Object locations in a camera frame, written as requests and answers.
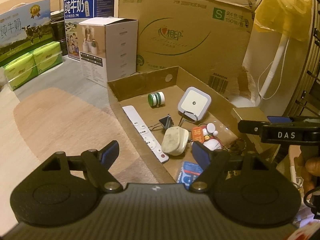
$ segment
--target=blue package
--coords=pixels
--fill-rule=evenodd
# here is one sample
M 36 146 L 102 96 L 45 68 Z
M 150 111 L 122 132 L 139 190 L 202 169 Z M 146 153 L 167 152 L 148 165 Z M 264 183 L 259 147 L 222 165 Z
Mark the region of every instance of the blue package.
M 198 164 L 185 161 L 182 163 L 177 183 L 183 183 L 185 188 L 189 189 L 189 186 L 199 177 L 202 171 Z
M 68 55 L 80 60 L 77 25 L 94 17 L 113 17 L 115 0 L 63 0 Z

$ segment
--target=metal clip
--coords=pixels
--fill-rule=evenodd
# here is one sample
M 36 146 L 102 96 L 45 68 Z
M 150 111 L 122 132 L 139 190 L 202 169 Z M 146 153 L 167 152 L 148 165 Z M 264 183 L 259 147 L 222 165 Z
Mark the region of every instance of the metal clip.
M 152 127 L 152 129 L 150 129 L 150 131 L 152 131 L 153 129 L 162 126 L 162 128 L 164 130 L 167 130 L 168 128 L 172 127 L 173 125 L 174 125 L 174 123 L 172 121 L 172 118 L 171 118 L 170 114 L 168 114 L 166 117 L 159 119 L 159 123 L 148 126 L 148 128 L 150 129 Z
M 196 120 L 195 120 L 195 121 L 189 121 L 189 120 L 187 120 L 187 119 L 183 119 L 185 113 L 194 115 L 194 116 L 196 117 Z M 196 116 L 196 114 L 194 114 L 194 113 L 192 113 L 192 112 L 184 111 L 183 114 L 182 114 L 182 116 L 181 116 L 181 119 L 180 119 L 180 122 L 179 122 L 178 126 L 181 127 L 184 121 L 187 121 L 187 122 L 190 122 L 190 123 L 196 123 L 196 122 L 198 122 L 198 116 Z

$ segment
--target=barcode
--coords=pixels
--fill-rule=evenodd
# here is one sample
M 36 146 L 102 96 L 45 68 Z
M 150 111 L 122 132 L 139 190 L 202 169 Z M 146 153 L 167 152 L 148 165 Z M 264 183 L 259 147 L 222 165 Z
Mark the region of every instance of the barcode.
M 228 81 L 216 76 L 210 76 L 208 86 L 223 94 L 226 91 Z

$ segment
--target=white product box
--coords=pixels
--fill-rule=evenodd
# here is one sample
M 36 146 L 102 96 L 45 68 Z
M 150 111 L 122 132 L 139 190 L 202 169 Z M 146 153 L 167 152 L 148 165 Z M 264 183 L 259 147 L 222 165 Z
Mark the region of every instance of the white product box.
M 99 85 L 136 71 L 138 21 L 96 17 L 77 26 L 84 76 Z

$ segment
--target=brand logo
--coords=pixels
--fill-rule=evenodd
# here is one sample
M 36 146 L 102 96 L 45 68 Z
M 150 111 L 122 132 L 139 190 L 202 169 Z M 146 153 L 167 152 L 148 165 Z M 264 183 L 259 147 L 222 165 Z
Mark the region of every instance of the brand logo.
M 167 40 L 179 40 L 182 37 L 182 32 L 169 30 L 167 27 L 163 27 L 159 29 L 159 35 Z
M 151 189 L 154 190 L 155 192 L 157 192 L 158 190 L 161 190 L 161 188 L 159 186 L 154 186 Z
M 25 72 L 25 71 L 26 71 L 26 69 L 24 68 L 24 69 L 20 70 L 20 71 L 18 72 L 18 74 L 21 74 L 21 73 L 23 73 L 23 72 Z
M 278 138 L 287 138 L 287 139 L 289 139 L 289 136 L 290 136 L 290 139 L 294 139 L 295 138 L 295 133 L 292 132 L 290 134 L 290 132 L 289 133 L 288 132 L 284 132 L 284 133 L 278 132 Z
M 213 8 L 212 18 L 224 21 L 224 16 L 226 14 L 226 10 L 220 8 Z
M 144 65 L 144 58 L 141 55 L 137 55 L 136 66 L 143 66 L 143 65 Z

